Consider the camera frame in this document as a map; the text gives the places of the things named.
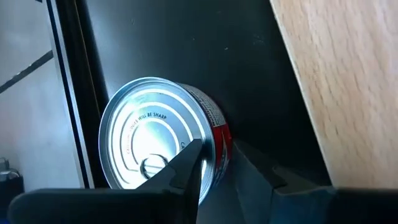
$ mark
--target metal lid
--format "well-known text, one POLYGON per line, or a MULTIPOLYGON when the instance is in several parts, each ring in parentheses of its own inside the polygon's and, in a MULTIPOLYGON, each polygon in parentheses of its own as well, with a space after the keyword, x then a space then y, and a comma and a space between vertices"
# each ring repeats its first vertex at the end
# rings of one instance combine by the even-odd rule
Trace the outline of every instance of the metal lid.
POLYGON ((181 86, 140 78, 109 101, 99 127, 99 154, 113 189, 135 189, 161 170, 193 139, 202 139, 201 202, 215 171, 215 145, 206 115, 181 86))

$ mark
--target wooden panel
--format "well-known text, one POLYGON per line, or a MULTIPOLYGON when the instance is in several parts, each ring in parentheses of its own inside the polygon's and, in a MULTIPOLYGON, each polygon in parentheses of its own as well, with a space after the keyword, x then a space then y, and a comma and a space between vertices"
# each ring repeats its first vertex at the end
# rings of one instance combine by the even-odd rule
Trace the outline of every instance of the wooden panel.
POLYGON ((333 185, 398 187, 398 1, 271 4, 333 185))

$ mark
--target tin can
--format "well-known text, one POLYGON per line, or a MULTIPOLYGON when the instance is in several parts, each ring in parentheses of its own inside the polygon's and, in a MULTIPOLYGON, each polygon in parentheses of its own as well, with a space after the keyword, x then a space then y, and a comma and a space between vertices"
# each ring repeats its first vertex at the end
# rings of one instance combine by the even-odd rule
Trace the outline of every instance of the tin can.
POLYGON ((199 89, 163 78, 139 78, 111 98, 99 127, 99 155, 112 189, 135 189, 193 139, 202 139, 199 203, 224 176, 231 135, 215 102, 199 89))

